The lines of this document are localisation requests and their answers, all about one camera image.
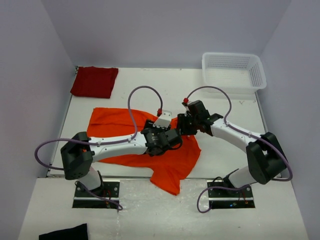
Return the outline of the orange t shirt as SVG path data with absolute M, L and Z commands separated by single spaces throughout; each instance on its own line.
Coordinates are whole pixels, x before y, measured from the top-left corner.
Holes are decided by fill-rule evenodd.
M 134 132 L 134 125 L 126 108 L 96 107 L 91 114 L 87 135 L 89 137 L 116 137 Z M 153 171 L 150 182 L 176 196 L 180 193 L 180 181 L 195 167 L 201 149 L 193 135 L 182 136 L 183 144 L 177 150 L 169 150 L 160 156 L 123 155 L 102 159 L 103 165 L 149 168 Z

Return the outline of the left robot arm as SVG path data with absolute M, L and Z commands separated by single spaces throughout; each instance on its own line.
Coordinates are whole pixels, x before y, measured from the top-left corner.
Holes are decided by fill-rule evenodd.
M 76 180 L 92 196 L 103 193 L 104 184 L 92 164 L 103 159 L 127 155 L 161 156 L 182 146 L 179 131 L 169 127 L 145 127 L 142 131 L 116 137 L 89 137 L 79 132 L 60 149 L 64 177 Z

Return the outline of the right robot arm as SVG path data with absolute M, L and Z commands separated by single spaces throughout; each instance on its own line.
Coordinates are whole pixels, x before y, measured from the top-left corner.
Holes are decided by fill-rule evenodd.
M 242 188 L 251 184 L 265 185 L 270 181 L 283 181 L 278 175 L 284 170 L 289 173 L 287 181 L 293 177 L 292 170 L 277 137 L 267 132 L 259 134 L 230 124 L 225 116 L 210 114 L 200 100 L 185 98 L 182 105 L 185 113 L 177 116 L 180 135 L 191 136 L 197 132 L 227 141 L 246 154 L 247 166 L 230 172 L 223 178 L 223 191 L 233 197 Z

